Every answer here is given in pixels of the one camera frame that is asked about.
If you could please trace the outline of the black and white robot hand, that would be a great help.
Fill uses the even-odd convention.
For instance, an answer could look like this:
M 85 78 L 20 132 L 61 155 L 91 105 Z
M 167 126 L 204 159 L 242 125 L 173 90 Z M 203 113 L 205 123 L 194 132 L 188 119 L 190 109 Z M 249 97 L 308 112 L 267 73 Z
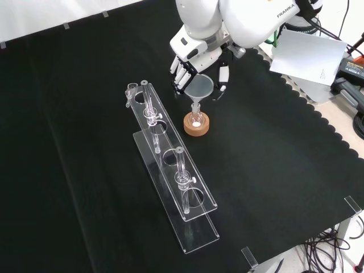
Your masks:
M 221 92 L 226 90 L 229 81 L 229 65 L 223 61 L 222 54 L 229 45 L 229 38 L 230 35 L 225 26 L 206 40 L 190 37 L 185 26 L 181 27 L 169 43 L 175 53 L 169 73 L 173 76 L 172 86 L 176 93 L 184 93 L 195 76 L 202 74 L 215 64 L 218 64 L 216 87 Z

